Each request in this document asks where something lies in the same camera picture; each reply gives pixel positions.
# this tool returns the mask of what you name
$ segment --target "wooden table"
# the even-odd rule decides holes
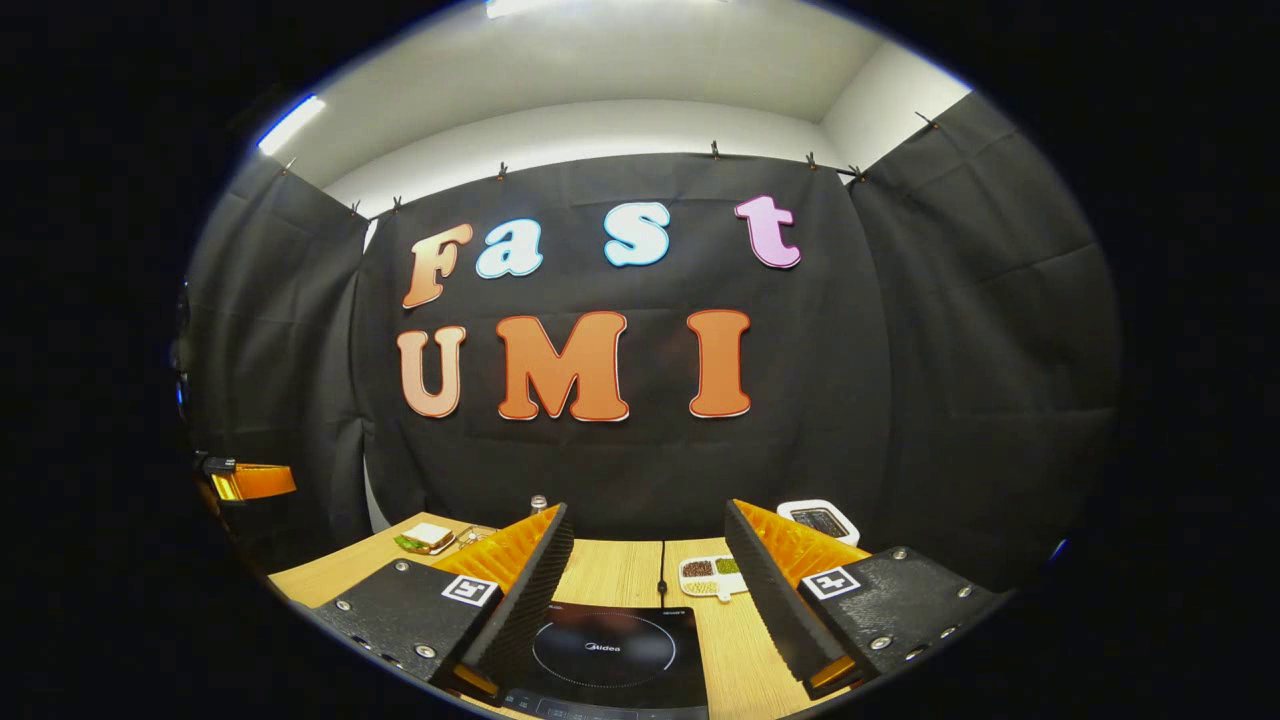
[[[285,596],[308,607],[317,607],[392,560],[433,565],[457,552],[457,544],[435,557],[402,551],[392,538],[419,523],[433,523],[454,533],[470,525],[420,512],[356,544],[269,578]],[[735,594],[730,602],[723,603],[714,597],[690,597],[681,592],[677,579],[681,560],[728,553],[724,538],[668,541],[663,566],[668,588],[667,605],[694,609],[710,717],[773,720],[818,705],[791,678],[769,639],[750,593]],[[662,542],[658,541],[577,539],[554,600],[611,607],[658,607],[657,568],[660,562]],[[849,691],[842,689],[832,693],[823,701],[846,692]],[[511,717],[530,717],[515,710],[472,702]]]

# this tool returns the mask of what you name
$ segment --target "black cooktop surface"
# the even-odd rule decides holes
[[[504,706],[557,720],[707,717],[691,607],[553,603]]]

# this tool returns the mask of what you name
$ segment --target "sandwich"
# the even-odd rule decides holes
[[[419,523],[396,536],[396,544],[416,555],[434,555],[453,542],[453,532],[448,528]]]

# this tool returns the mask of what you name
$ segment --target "ceiling light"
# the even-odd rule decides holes
[[[280,146],[293,137],[293,133],[298,132],[298,128],[307,124],[323,109],[324,101],[315,95],[308,95],[297,108],[289,110],[288,115],[284,115],[280,122],[275,123],[275,127],[262,136],[262,140],[257,141],[259,150],[268,155],[274,155]]]
[[[490,18],[500,18],[503,15],[511,15],[513,13],[522,13],[525,10],[538,10],[543,8],[550,8],[553,5],[566,5],[573,0],[485,0],[484,9]],[[717,3],[728,3],[728,0],[713,0]]]

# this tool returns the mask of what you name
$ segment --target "white ceiling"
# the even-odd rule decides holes
[[[800,0],[572,0],[490,19],[477,0],[315,90],[278,158],[325,187],[438,132],[593,100],[691,100],[820,122],[881,45]]]

